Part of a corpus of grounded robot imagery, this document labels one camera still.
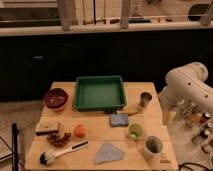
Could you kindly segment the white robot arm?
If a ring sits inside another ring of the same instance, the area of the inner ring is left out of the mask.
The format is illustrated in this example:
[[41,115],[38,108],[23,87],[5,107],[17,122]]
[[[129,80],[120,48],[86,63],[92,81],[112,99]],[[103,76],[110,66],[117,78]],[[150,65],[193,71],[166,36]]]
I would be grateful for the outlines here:
[[192,62],[170,70],[166,76],[166,86],[159,93],[163,114],[163,124],[171,120],[171,111],[178,109],[186,100],[213,114],[213,88],[205,84],[207,67],[200,62]]

